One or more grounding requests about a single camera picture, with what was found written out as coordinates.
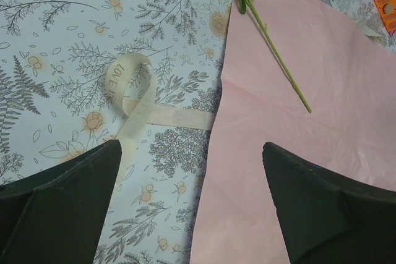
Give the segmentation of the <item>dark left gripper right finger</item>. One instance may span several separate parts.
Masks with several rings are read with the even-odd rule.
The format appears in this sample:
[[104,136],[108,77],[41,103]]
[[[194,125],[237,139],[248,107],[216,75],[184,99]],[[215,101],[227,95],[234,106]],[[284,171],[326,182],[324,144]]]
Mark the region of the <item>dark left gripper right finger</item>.
[[267,142],[263,165],[291,263],[395,263],[395,192]]

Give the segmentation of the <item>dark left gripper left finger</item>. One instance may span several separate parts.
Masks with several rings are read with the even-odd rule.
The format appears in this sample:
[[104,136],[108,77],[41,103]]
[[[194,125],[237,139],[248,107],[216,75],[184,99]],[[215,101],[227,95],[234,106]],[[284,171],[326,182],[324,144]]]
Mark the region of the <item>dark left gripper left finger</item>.
[[1,263],[92,263],[121,155],[110,140],[1,186]]

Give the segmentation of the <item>cream printed ribbon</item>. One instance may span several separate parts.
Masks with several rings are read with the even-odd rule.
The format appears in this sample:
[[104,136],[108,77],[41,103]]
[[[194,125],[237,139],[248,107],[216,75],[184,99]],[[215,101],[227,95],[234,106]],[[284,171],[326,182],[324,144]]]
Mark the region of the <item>cream printed ribbon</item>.
[[371,61],[296,58],[298,77],[314,103],[307,113],[271,56],[226,59],[216,113],[155,103],[156,80],[139,100],[125,97],[129,80],[150,64],[139,53],[115,60],[106,87],[127,115],[118,133],[130,160],[147,124],[211,132],[211,171],[260,170],[263,147],[272,142],[327,169],[351,174],[385,170],[395,157],[394,88],[391,67]]

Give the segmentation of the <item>purple and pink wrapping paper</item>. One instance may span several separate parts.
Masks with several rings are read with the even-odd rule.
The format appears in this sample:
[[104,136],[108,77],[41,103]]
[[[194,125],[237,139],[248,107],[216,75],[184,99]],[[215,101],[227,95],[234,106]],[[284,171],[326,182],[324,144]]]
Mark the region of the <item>purple and pink wrapping paper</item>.
[[262,163],[273,142],[395,189],[395,54],[321,0],[256,0],[306,111],[260,31],[232,8],[191,263],[287,263]]

